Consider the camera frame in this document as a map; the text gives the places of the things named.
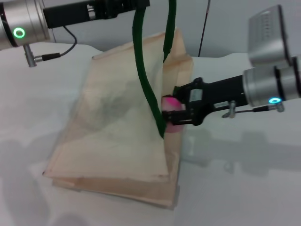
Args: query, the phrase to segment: white tabletop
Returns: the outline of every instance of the white tabletop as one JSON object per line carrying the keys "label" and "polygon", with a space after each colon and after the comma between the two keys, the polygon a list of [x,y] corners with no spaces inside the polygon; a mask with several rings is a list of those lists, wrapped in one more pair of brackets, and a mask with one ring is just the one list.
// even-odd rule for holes
{"label": "white tabletop", "polygon": [[[32,45],[36,55],[70,45]],[[28,68],[22,48],[0,52],[0,225],[2,226],[294,226],[301,215],[299,100],[286,112],[224,112],[188,126],[174,211],[119,197],[51,185],[42,172],[100,51],[78,45]],[[194,58],[193,78],[240,75],[246,54]]]}

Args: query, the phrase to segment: green led ring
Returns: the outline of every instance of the green led ring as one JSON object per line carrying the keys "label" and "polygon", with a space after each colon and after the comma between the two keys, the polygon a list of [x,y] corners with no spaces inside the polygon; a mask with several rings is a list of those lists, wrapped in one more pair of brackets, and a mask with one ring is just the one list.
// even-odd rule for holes
{"label": "green led ring", "polygon": [[24,31],[24,29],[21,28],[21,27],[15,28],[15,29],[14,29],[14,36],[15,36],[17,39],[22,39],[22,38],[24,38],[24,36],[25,36],[25,31]]}

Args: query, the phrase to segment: tan fabric bag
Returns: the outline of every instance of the tan fabric bag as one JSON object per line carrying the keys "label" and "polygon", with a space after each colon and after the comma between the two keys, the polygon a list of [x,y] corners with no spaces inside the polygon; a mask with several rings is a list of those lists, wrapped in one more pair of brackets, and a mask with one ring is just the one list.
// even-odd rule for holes
{"label": "tan fabric bag", "polygon": [[[192,58],[175,31],[163,65],[161,33],[143,40],[149,82],[160,103],[190,81]],[[93,57],[77,109],[44,173],[54,185],[170,207],[182,133],[160,137],[135,66],[133,43]]]}

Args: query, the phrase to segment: pink object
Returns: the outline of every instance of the pink object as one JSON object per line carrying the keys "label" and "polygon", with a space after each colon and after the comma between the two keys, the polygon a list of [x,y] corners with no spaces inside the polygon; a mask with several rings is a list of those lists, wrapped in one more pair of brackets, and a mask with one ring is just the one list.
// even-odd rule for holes
{"label": "pink object", "polygon": [[[163,97],[162,98],[162,111],[180,111],[184,108],[180,101],[174,97]],[[174,126],[171,122],[167,123],[166,133],[176,133],[184,129],[184,125]]]}

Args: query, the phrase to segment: brown paper bag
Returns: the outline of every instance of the brown paper bag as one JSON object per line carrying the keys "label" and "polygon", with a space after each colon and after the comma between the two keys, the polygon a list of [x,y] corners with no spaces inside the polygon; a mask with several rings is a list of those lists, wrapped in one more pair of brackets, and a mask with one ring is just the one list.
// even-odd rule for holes
{"label": "brown paper bag", "polygon": [[[156,53],[154,51],[158,52],[158,49],[163,46],[163,42],[164,42],[164,34],[155,35],[143,40],[143,56],[144,56],[146,68],[148,67],[147,66],[148,57],[150,58],[158,57],[156,56]],[[103,61],[108,57],[117,58],[115,57],[116,55],[122,55],[127,51],[130,51],[132,52],[132,54],[134,54],[133,43],[128,43],[124,46],[117,47],[106,53],[95,56],[93,57],[93,61]],[[97,65],[98,64],[92,63],[92,67],[94,67],[94,69],[92,68],[91,70],[95,70],[95,68],[97,68]],[[163,76],[161,80],[162,86],[159,86],[159,88],[154,87],[154,85],[158,85],[160,84],[160,82],[150,81],[155,94],[156,94],[156,90],[162,89],[161,95],[158,98],[167,94],[172,94],[175,86],[182,86],[187,84],[190,81],[192,67],[193,67],[192,58],[186,54],[183,39],[182,39],[182,34],[179,30],[176,30],[172,51],[163,65]],[[159,73],[159,72],[147,71],[147,73],[150,74],[150,73]],[[71,122],[67,126],[66,132],[63,134],[63,137],[68,137],[68,134],[70,134],[70,128],[72,128],[73,123],[74,120],[71,120]],[[69,157],[72,156],[72,150],[68,152],[67,156],[62,156],[61,154],[62,144],[66,143],[66,140],[62,138],[62,141],[58,146],[58,148],[56,149],[53,157],[51,158],[49,166],[45,171],[44,175],[52,178],[54,185],[56,186],[78,189],[78,190],[101,192],[106,194],[113,194],[113,195],[140,200],[143,202],[149,202],[149,203],[158,204],[166,207],[171,207],[174,203],[174,196],[175,196],[176,185],[177,185],[181,139],[182,139],[181,132],[165,134],[164,150],[163,150],[164,157],[162,157],[160,154],[160,148],[161,148],[160,144],[156,143],[157,146],[153,146],[153,143],[151,143],[152,147],[156,149],[153,152],[157,153],[156,154],[157,158],[154,158],[150,161],[151,162],[155,161],[155,168],[159,165],[160,169],[155,171],[155,173],[159,173],[159,174],[154,174],[152,175],[152,177],[150,177],[148,173],[152,172],[152,169],[148,168],[148,171],[146,170],[144,174],[140,174],[139,176],[136,174],[135,175],[128,174],[130,176],[127,177],[126,175],[115,174],[112,177],[110,177],[110,174],[106,175],[104,173],[102,174],[101,172],[99,175],[95,174],[95,176],[93,176],[93,174],[89,174],[89,176],[87,176],[86,174],[85,176],[83,176],[82,173],[78,173],[77,175],[71,173],[68,176],[68,173],[63,172],[64,170],[62,167],[60,168],[60,173],[55,173],[53,171],[55,163],[58,160],[60,160],[60,158],[63,157],[68,158],[68,156]],[[85,143],[86,140],[81,138],[80,142]],[[167,169],[166,174],[162,162],[164,162],[166,165],[166,169]]]}

